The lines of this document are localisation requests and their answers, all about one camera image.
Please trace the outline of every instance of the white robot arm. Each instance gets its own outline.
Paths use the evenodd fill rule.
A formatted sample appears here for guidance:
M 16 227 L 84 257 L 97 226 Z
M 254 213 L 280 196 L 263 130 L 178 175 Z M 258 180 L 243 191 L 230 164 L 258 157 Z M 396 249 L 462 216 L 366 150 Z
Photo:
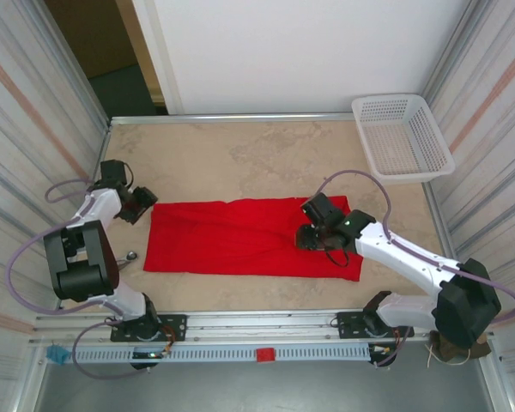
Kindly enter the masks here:
M 488 273 L 479 262 L 469 259 L 461 264 L 426 251 L 392 232 L 388 239 L 383 225 L 373 217 L 360 210 L 345 215 L 323 193 L 305 202 L 302 210 L 311 225 L 300 227 L 296 234 L 300 249 L 359 254 L 395 270 L 428 294 L 378 294 L 365 307 L 369 330 L 378 331 L 385 326 L 421 327 L 438 330 L 460 348 L 471 348 L 500 312 L 494 288 L 451 272 L 451 269 L 462 271 L 488 280 Z M 407 251 L 394 245 L 394 241 Z
M 148 296 L 120 280 L 106 229 L 115 217 L 136 223 L 157 200 L 145 187 L 130 188 L 122 161 L 104 161 L 101 180 L 88 189 L 84 203 L 75 213 L 78 220 L 44 237 L 57 297 L 108 303 L 107 307 L 117 309 L 115 315 L 123 326 L 143 339 L 158 330 L 155 308 Z

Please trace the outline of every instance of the gray floor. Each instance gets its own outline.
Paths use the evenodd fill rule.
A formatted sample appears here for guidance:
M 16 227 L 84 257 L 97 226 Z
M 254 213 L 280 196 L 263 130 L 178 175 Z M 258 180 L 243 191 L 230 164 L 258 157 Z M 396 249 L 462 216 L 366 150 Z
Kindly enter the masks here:
M 465 411 L 488 412 L 477 361 L 449 367 L 408 344 L 387 370 L 366 362 L 159 365 L 147 375 L 94 381 L 73 366 L 49 367 L 39 412 Z M 118 373 L 126 366 L 89 368 Z
M 92 77 L 89 82 L 109 118 L 156 115 L 138 65 Z

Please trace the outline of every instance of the white plastic basket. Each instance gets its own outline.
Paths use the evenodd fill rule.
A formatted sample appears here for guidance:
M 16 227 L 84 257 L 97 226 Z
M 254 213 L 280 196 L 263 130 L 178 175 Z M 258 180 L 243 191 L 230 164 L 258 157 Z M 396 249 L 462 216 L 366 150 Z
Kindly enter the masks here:
M 454 159 L 422 97 L 363 97 L 351 106 L 368 166 L 382 183 L 428 182 L 454 172 Z

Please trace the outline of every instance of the red towel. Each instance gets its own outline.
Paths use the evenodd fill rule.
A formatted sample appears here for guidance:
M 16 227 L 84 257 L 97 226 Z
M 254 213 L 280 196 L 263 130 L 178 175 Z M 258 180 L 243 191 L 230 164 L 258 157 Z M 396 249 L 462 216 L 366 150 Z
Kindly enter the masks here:
M 346 197 L 331 197 L 349 212 Z M 358 281 L 362 257 L 334 265 L 323 251 L 295 247 L 298 227 L 309 221 L 300 209 L 305 197 L 243 199 L 231 203 L 160 203 L 151 215 L 149 272 L 217 275 L 337 277 Z M 341 251 L 332 257 L 345 262 Z

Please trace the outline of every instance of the table surface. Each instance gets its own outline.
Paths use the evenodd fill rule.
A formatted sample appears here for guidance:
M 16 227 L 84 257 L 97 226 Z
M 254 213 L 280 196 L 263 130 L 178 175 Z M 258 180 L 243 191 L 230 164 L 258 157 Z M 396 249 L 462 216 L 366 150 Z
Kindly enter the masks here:
M 112 128 L 107 159 L 127 162 L 135 185 L 161 203 L 307 197 L 325 177 L 342 169 L 368 171 L 354 122 L 122 124 Z M 392 185 L 391 230 L 440 252 L 421 185 Z M 380 219 L 381 192 L 366 178 L 332 181 L 327 195 L 347 195 L 352 209 Z M 365 260 L 359 282 L 272 276 L 148 273 L 142 270 L 150 213 L 131 226 L 115 220 L 107 235 L 117 256 L 140 259 L 121 272 L 159 311 L 293 310 L 356 308 L 378 291 L 423 294 L 399 274 Z

